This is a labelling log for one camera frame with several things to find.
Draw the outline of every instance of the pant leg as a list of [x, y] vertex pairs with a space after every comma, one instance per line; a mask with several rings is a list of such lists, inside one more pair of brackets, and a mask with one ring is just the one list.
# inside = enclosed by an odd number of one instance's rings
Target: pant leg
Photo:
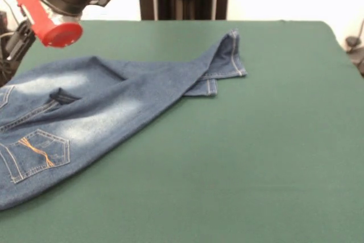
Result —
[[[54, 106], [0, 127], [0, 209], [38, 196], [83, 170], [182, 96], [213, 94], [217, 79], [244, 76], [237, 38], [236, 32], [230, 32], [185, 63], [141, 64], [93, 57], [65, 62], [62, 67], [45, 65], [14, 79], [10, 84], [18, 100], [9, 100], [0, 120], [8, 119], [11, 109], [31, 96], [51, 98]], [[99, 65], [85, 65], [90, 62]], [[65, 65], [77, 73], [64, 69]], [[57, 73], [61, 78], [53, 79], [49, 87], [39, 84], [37, 75], [51, 79]]]

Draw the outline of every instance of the denim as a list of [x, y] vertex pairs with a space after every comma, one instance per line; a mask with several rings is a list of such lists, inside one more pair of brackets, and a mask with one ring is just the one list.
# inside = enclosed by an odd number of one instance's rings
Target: denim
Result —
[[16, 75], [0, 88], [0, 209], [88, 167], [182, 97], [246, 74], [232, 30], [191, 61], [86, 56]]

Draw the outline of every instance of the seam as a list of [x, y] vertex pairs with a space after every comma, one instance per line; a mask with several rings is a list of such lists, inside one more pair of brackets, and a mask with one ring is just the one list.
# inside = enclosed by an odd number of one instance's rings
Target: seam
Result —
[[3, 108], [3, 106], [5, 106], [8, 103], [10, 92], [13, 90], [14, 86], [12, 85], [10, 87], [4, 87], [4, 88], [7, 88], [7, 90], [5, 92], [2, 103], [0, 104], [0, 108]]
[[234, 60], [234, 56], [235, 56], [235, 51], [237, 49], [236, 45], [237, 45], [237, 36], [236, 36], [236, 33], [233, 32], [233, 50], [231, 51], [231, 62], [233, 63], [233, 66], [234, 68], [237, 70], [237, 72], [239, 73], [240, 76], [243, 75], [243, 73], [238, 69], [236, 63], [235, 63], [235, 60]]
[[[14, 164], [15, 164], [15, 166], [16, 166], [16, 169], [18, 170], [18, 173], [19, 173], [19, 176], [23, 179], [23, 175], [22, 175], [22, 173], [21, 173], [21, 171], [20, 171], [20, 169], [19, 169], [19, 166], [18, 166], [18, 163], [16, 162], [16, 160], [15, 160], [15, 158], [14, 158], [14, 155], [10, 152], [10, 150], [5, 146], [5, 145], [3, 145], [2, 143], [0, 143], [0, 145], [2, 146], [2, 147], [4, 147], [5, 149], [6, 149], [6, 151], [7, 151], [7, 153], [9, 154], [9, 156], [11, 156], [11, 158], [13, 159], [13, 162], [14, 162]], [[6, 163], [6, 160], [5, 160], [5, 158], [2, 156], [2, 158], [4, 159], [4, 162], [5, 162], [5, 164], [6, 164], [6, 166], [7, 166], [7, 168], [9, 169], [9, 173], [10, 173], [10, 175], [12, 176], [12, 173], [11, 173], [11, 171], [10, 171], [10, 168], [9, 168], [9, 166], [7, 165], [7, 163]]]
[[211, 90], [210, 90], [210, 80], [207, 80], [207, 95], [211, 94]]
[[7, 125], [3, 125], [2, 127], [0, 127], [0, 131], [4, 132], [4, 131], [6, 131], [8, 129], [11, 129], [11, 128], [17, 126], [17, 125], [20, 125], [23, 122], [29, 120], [30, 118], [46, 112], [48, 109], [54, 107], [57, 104], [58, 104], [57, 101], [52, 100], [51, 102], [30, 111], [28, 114], [25, 114], [24, 116], [18, 118], [17, 120], [15, 120], [13, 122], [10, 122]]
[[4, 163], [5, 163], [5, 165], [6, 165], [6, 168], [8, 169], [8, 171], [9, 171], [9, 174], [10, 174], [11, 178], [12, 178], [12, 179], [16, 178], [15, 176], [13, 176], [13, 173], [11, 172], [10, 167], [9, 167], [9, 165], [7, 164], [7, 162], [6, 162], [6, 160], [5, 160], [4, 156], [3, 156], [3, 154], [1, 153], [1, 151], [0, 151], [0, 156], [1, 156], [2, 160], [4, 161]]

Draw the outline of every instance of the cable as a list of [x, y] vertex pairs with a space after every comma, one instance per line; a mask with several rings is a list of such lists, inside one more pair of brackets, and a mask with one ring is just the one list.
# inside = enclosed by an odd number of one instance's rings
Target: cable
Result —
[[0, 34], [0, 39], [4, 38], [4, 37], [7, 37], [7, 36], [11, 36], [13, 35], [14, 33], [13, 32], [6, 32], [4, 34]]
[[5, 5], [9, 8], [11, 14], [13, 15], [13, 18], [14, 18], [16, 24], [19, 25], [19, 21], [17, 20], [15, 14], [14, 14], [14, 10], [11, 8], [10, 4], [6, 0], [3, 0], [3, 1], [4, 1]]

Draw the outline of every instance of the table surface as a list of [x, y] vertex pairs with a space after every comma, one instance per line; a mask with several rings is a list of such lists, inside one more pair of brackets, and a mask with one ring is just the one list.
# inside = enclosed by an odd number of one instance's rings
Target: table surface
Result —
[[0, 213], [0, 242], [364, 242], [364, 85], [321, 22], [84, 22], [66, 57], [185, 61], [238, 28], [244, 80], [184, 98], [80, 174]]

